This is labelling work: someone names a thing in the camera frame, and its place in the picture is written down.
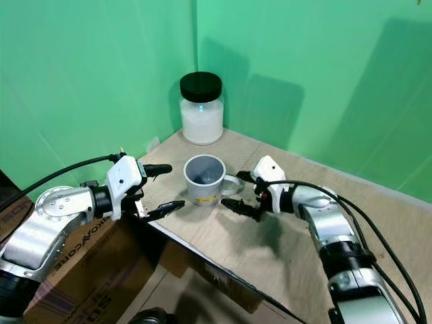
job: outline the mug label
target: mug label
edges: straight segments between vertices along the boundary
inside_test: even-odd
[[[217,195],[213,195],[207,198],[195,198],[195,201],[198,203],[209,203],[217,198]]]

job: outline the green wall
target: green wall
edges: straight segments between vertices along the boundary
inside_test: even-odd
[[[144,154],[198,68],[228,128],[432,202],[432,1],[0,0],[0,28],[0,168],[21,188]]]
[[[197,5],[226,127],[432,203],[432,1]]]
[[[178,80],[196,69],[193,12],[186,0],[1,1],[0,168],[25,188],[119,146],[142,156],[178,130]],[[47,186],[103,180],[110,165]]]

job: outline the white powder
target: white powder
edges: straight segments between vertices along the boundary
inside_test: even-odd
[[[215,142],[223,132],[223,103],[216,99],[209,103],[180,101],[183,134],[187,140],[198,145]]]

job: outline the mug handle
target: mug handle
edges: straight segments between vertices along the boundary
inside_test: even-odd
[[[234,177],[233,175],[226,174],[225,177],[223,177],[223,181],[232,182],[235,185],[237,185],[237,188],[222,190],[221,191],[222,196],[231,196],[232,194],[236,194],[241,189],[243,189],[243,181],[237,177]]]

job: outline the black jar lid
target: black jar lid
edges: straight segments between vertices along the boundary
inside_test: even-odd
[[[180,80],[180,92],[193,103],[208,103],[220,97],[222,80],[211,72],[192,72]]]

